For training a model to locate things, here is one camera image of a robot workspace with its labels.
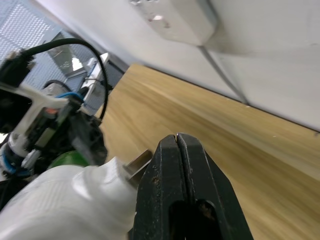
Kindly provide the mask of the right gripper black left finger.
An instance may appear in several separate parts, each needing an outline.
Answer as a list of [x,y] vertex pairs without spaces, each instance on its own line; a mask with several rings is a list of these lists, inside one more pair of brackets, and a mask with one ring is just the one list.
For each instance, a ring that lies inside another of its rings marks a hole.
[[174,135],[163,138],[138,186],[132,239],[183,240],[186,194],[181,152]]

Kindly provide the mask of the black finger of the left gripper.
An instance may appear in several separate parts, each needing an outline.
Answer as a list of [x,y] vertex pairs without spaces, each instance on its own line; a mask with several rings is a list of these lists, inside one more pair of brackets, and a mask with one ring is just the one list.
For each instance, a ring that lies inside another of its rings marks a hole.
[[100,129],[101,121],[82,111],[76,112],[68,120],[70,123],[68,139],[71,145],[89,165],[103,165],[108,156],[108,150]]

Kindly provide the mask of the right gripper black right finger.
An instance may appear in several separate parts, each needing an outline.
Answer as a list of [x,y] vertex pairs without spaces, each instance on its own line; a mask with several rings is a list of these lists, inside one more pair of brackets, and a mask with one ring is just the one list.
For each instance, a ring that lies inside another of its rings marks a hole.
[[200,141],[194,136],[179,133],[177,143],[191,211],[186,239],[253,239],[231,182]]

